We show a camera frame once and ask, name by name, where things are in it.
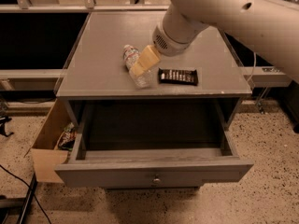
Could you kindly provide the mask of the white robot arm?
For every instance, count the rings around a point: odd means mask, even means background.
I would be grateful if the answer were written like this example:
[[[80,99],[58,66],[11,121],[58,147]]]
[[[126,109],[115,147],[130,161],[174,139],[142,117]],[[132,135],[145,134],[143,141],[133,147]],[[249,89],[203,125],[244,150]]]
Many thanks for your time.
[[[176,56],[213,26],[299,82],[299,6],[284,0],[170,0],[152,34],[156,49]]]

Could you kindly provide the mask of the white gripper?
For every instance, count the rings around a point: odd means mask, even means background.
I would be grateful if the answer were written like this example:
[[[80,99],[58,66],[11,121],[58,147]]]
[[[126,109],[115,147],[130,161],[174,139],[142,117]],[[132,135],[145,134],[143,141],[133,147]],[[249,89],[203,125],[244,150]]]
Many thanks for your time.
[[[140,77],[161,60],[161,54],[165,56],[176,56],[184,52],[189,44],[182,44],[172,40],[164,31],[163,26],[158,23],[152,34],[153,45],[147,45],[130,69],[130,72]]]

